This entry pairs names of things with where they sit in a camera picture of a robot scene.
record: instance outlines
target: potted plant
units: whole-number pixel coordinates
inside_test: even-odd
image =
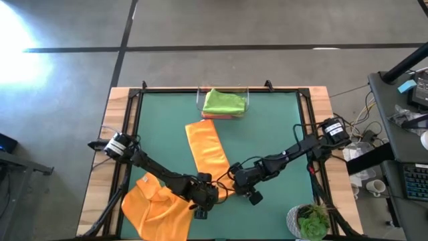
[[[316,204],[296,206],[287,214],[287,227],[297,238],[320,241],[330,227],[327,209]]]

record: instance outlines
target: green cloth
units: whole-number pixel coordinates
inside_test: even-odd
[[[213,114],[242,114],[245,112],[245,98],[212,89],[205,97],[203,112]]]

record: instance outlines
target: mug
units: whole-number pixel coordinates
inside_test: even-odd
[[[381,192],[384,192],[387,189],[385,183],[379,179],[370,181],[366,184],[366,188],[371,192],[375,197],[380,197]]]

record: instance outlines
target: orange cloth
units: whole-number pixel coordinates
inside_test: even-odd
[[[229,162],[221,146],[219,136],[212,120],[202,120],[186,125],[187,139],[192,150],[198,172],[210,173],[213,181],[221,177],[229,169]],[[233,180],[227,175],[219,180],[226,188],[231,189]],[[219,188],[219,198],[226,196],[226,190]]]
[[[229,169],[229,162],[213,121],[186,126],[187,138],[195,158],[198,172],[211,173],[213,181]],[[233,181],[227,176],[220,180],[227,188]],[[219,188],[219,197],[225,197],[224,189]],[[138,235],[147,241],[181,241],[187,239],[193,210],[193,202],[186,202],[167,187],[161,187],[158,179],[150,173],[136,182],[122,202],[122,211],[135,227]]]
[[[143,240],[186,240],[193,211],[150,173],[125,196],[122,211]]]

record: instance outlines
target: wooden table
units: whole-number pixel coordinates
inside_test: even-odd
[[[177,88],[157,88],[148,87],[151,90],[164,90],[164,89],[180,89],[189,87],[177,87]],[[327,88],[325,86],[293,86],[293,87],[275,87],[280,88],[309,88],[312,99],[312,108],[314,110],[316,122],[322,122],[326,118],[333,116],[330,99],[328,97]],[[115,128],[117,130],[122,129],[124,122],[124,113],[126,109],[126,103],[128,100],[128,93],[130,88],[112,88],[110,96],[108,98],[107,108],[104,115],[103,125]],[[132,130],[134,115],[136,110],[136,103],[132,104],[130,122],[128,125],[128,132]],[[308,115],[307,108],[304,108],[305,116]],[[100,138],[110,139],[114,131],[103,128],[100,133]],[[335,155],[342,156],[340,151],[336,151]],[[94,158],[94,165],[105,160],[107,156],[103,152],[97,152]],[[100,214],[108,203],[108,196],[110,193],[110,187],[112,185],[112,176],[114,170],[114,161],[107,161],[105,164],[95,168],[90,176],[82,213],[80,216],[80,222],[78,224],[77,235],[81,235],[92,226],[92,224],[100,217]],[[330,185],[330,191],[334,205],[338,208],[344,219],[356,230],[362,234],[362,226],[360,223],[360,217],[356,208],[354,196],[350,186],[348,172],[346,170],[346,164],[335,158],[330,158],[326,162],[326,171],[328,176],[328,182]],[[116,205],[113,211],[112,223],[110,225],[110,232],[113,234],[117,225],[117,215],[120,209],[120,205]]]

